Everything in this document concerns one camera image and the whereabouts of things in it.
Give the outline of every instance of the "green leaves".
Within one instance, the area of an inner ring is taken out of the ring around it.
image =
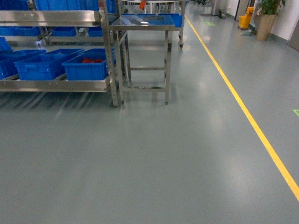
[[[257,11],[262,8],[261,14],[276,15],[281,7],[281,3],[285,6],[286,0],[262,0],[261,3],[257,5]]]

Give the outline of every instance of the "white wall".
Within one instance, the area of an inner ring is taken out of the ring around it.
[[[237,12],[239,0],[228,0],[227,10],[228,14],[235,17],[235,13]]]
[[[271,33],[287,41],[291,39],[299,19],[299,0],[286,0],[281,9]]]

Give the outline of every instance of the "yellow floor line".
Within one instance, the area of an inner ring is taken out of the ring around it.
[[[273,161],[276,164],[277,168],[279,169],[281,175],[284,177],[285,181],[289,185],[289,187],[292,190],[293,194],[295,195],[295,197],[299,201],[299,187],[298,187],[297,183],[294,181],[294,179],[292,178],[291,174],[289,173],[289,171],[287,170],[287,168],[284,166],[283,162],[281,161],[281,159],[279,158],[279,156],[277,155],[277,153],[273,149],[272,145],[270,144],[270,142],[268,141],[268,139],[266,138],[266,136],[262,132],[261,128],[258,126],[257,122],[254,120],[253,116],[250,114],[249,110],[247,109],[247,107],[245,106],[245,104],[243,103],[243,101],[241,100],[241,98],[239,97],[238,93],[236,92],[236,90],[234,89],[234,87],[232,86],[232,84],[230,83],[230,81],[228,80],[228,78],[226,77],[226,75],[224,74],[224,72],[222,71],[221,67],[219,66],[219,64],[217,63],[217,61],[215,60],[215,58],[213,57],[213,55],[211,54],[211,52],[209,51],[209,49],[207,48],[207,46],[205,45],[205,43],[203,42],[203,40],[201,39],[200,35],[197,33],[196,29],[194,28],[194,26],[192,25],[192,23],[190,22],[190,20],[188,19],[188,17],[185,16],[185,18],[188,21],[188,23],[191,26],[191,28],[193,29],[193,31],[196,34],[196,36],[198,37],[200,43],[202,44],[202,46],[206,50],[207,54],[209,55],[209,57],[213,61],[213,63],[216,66],[217,70],[221,74],[221,76],[222,76],[224,82],[226,83],[226,85],[228,86],[229,90],[234,95],[234,98],[238,102],[239,106],[241,107],[241,109],[243,110],[244,114],[246,115],[248,121],[250,122],[250,124],[252,125],[253,129],[257,133],[258,137],[262,141],[263,145],[267,149],[269,155],[273,159]]]

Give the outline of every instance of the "metal table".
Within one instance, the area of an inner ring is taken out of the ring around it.
[[[114,48],[116,52],[116,69],[118,74],[123,74],[127,77],[126,70],[128,71],[128,78],[131,81],[131,71],[133,70],[161,70],[164,71],[165,87],[144,87],[144,86],[128,86],[123,84],[123,78],[119,76],[119,86],[121,102],[124,104],[126,91],[151,91],[151,92],[165,92],[165,104],[169,100],[169,87],[170,87],[170,70],[171,70],[171,48],[172,48],[172,32],[177,31],[173,20],[170,15],[122,15],[120,16],[109,29],[113,31]],[[165,32],[165,58],[164,67],[134,67],[130,66],[129,49],[128,49],[128,30],[158,30]],[[125,58],[126,68],[121,66],[122,59]]]

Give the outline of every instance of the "stainless steel shelf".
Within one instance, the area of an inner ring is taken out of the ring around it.
[[[13,76],[0,80],[0,91],[13,92],[107,92],[110,78],[103,81],[68,81],[62,75],[53,81],[22,81]]]
[[[0,26],[99,26],[97,11],[1,11]]]

